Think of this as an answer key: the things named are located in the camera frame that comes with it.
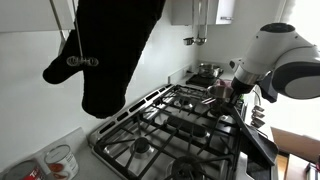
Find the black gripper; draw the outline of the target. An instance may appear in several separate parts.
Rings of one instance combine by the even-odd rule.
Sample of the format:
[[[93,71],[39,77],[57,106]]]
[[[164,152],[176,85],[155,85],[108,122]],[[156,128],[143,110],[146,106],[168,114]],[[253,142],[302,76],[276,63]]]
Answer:
[[[244,84],[237,78],[234,78],[232,80],[231,87],[233,89],[233,92],[230,97],[231,104],[235,104],[242,94],[247,94],[253,89],[253,85]]]

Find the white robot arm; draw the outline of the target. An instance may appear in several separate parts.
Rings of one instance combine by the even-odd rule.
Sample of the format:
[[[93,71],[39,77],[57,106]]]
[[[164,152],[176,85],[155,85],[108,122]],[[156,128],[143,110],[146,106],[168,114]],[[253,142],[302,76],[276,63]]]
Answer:
[[[271,23],[260,28],[234,72],[230,101],[249,93],[255,85],[270,103],[278,95],[292,99],[320,96],[319,50],[301,37],[295,27]]]

